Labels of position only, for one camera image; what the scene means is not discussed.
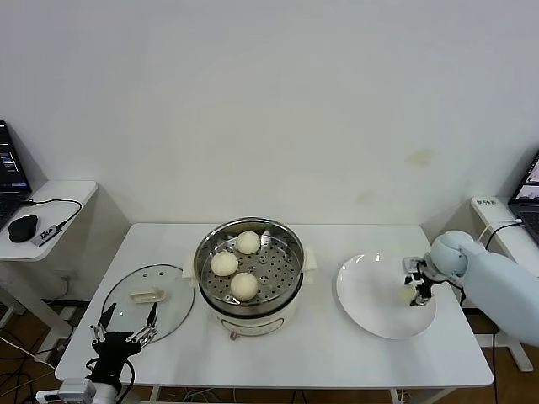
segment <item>white table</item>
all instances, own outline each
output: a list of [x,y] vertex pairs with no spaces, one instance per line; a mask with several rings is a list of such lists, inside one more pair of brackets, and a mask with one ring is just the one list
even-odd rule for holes
[[[216,225],[136,224],[131,227],[72,337],[58,379],[84,377],[95,357],[89,326],[97,323],[110,289],[151,263],[182,262]],[[302,288],[291,322],[256,338],[229,338],[197,290],[184,324],[132,358],[136,384],[291,389],[434,389],[417,402],[434,402],[457,387],[492,383],[483,353],[447,285],[435,287],[438,316],[408,341],[371,335],[348,318],[334,283],[339,267],[363,252],[423,255],[430,248],[418,226],[293,225],[317,256],[313,284]],[[124,369],[122,381],[129,380]]]
[[[48,181],[37,189],[30,198],[35,201],[75,199],[84,206],[96,189],[97,184],[94,181]],[[51,225],[64,221],[76,209],[76,204],[67,202],[25,206],[17,210],[9,222],[25,215],[37,215],[39,221],[36,234],[38,234]],[[30,241],[11,242],[8,224],[0,230],[0,286],[51,328],[51,332],[41,345],[40,350],[48,349],[49,345],[54,344],[60,337],[67,337],[71,332],[71,326],[42,301],[41,297],[26,284],[16,270],[9,266],[8,262],[35,262],[45,258],[76,219],[77,217],[68,221],[63,227],[63,231],[43,247],[37,247]]]
[[[488,236],[496,228],[506,225],[501,221],[515,219],[515,215],[510,211],[507,202],[510,198],[495,196],[476,196],[472,198],[471,204],[485,226],[493,225],[483,242],[487,242]],[[535,276],[539,276],[539,247],[530,237],[526,229],[520,226],[507,227],[498,231],[494,236],[498,242],[502,253],[513,259],[522,267],[528,269]],[[490,334],[479,334],[476,336],[482,348],[492,348],[492,337]],[[521,372],[532,372],[533,364],[522,348],[520,341],[509,337],[504,332],[499,332],[495,340],[496,348],[507,348],[516,365]]]

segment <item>steamed bun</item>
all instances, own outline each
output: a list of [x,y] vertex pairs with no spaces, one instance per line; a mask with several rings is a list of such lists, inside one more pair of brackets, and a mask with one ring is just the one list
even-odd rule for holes
[[211,259],[211,270],[217,276],[232,275],[237,271],[239,262],[234,254],[228,251],[218,252]]
[[258,290],[259,282],[252,274],[237,274],[230,283],[230,291],[239,301],[253,299]]
[[236,239],[236,249],[241,254],[256,253],[260,248],[260,237],[254,231],[244,231]]

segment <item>white plate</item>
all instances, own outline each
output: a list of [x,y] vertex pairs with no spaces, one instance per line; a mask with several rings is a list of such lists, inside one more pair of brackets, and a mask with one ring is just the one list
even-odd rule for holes
[[433,297],[426,306],[410,306],[412,286],[404,286],[402,258],[375,252],[356,255],[340,269],[337,295],[352,320],[390,339],[415,337],[436,318]]

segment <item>wooden floor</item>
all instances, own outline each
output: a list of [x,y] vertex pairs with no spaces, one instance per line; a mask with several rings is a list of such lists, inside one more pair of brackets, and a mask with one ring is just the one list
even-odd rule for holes
[[[475,332],[490,332],[492,329],[488,319],[481,315],[468,316],[468,321],[472,324]],[[46,326],[35,318],[31,313],[23,316],[14,316],[6,326],[6,329],[12,332],[26,348],[31,348],[32,352],[37,352],[40,342],[45,337]],[[2,336],[9,341],[13,338],[5,332]],[[496,367],[498,373],[499,385],[499,404],[539,404],[539,348],[525,347],[526,352],[531,358],[532,363],[538,368],[532,373],[521,373],[516,368],[509,351],[506,349],[496,350]],[[487,361],[492,366],[492,349],[483,350]],[[10,391],[17,385],[17,377],[8,375],[9,372],[15,372],[21,365],[22,360],[9,360],[5,358],[19,358],[21,353],[15,348],[11,348],[6,343],[0,342],[0,404],[20,404],[24,398],[30,395],[29,386],[25,385],[18,391],[15,401],[15,391]],[[36,363],[33,359],[27,359],[23,363],[22,371],[32,378],[41,377],[33,383],[34,390],[56,389],[60,382],[55,379],[51,369],[43,364]],[[21,376],[20,383],[24,383],[25,376]],[[136,394],[143,400],[149,399],[150,389],[147,387],[136,387]],[[185,395],[186,390],[180,388],[163,389],[160,399],[163,401],[179,401]],[[211,391],[212,395],[206,394],[206,399],[212,401],[234,402],[232,389],[215,389]],[[391,402],[387,391],[304,391],[305,398],[309,404],[326,403],[384,403]],[[412,396],[415,391],[406,391]],[[252,403],[303,403],[302,393],[289,390],[240,390],[235,392],[237,402]],[[202,395],[194,397],[194,401],[205,402]],[[465,389],[451,393],[446,398],[438,401],[440,404],[494,404],[494,389],[492,386],[480,389]]]

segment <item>laptop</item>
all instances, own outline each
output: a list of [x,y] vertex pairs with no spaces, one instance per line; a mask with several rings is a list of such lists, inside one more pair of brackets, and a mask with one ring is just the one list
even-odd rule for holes
[[522,219],[530,236],[539,244],[539,153],[511,197],[509,208]]
[[0,228],[32,194],[5,121],[0,120]]

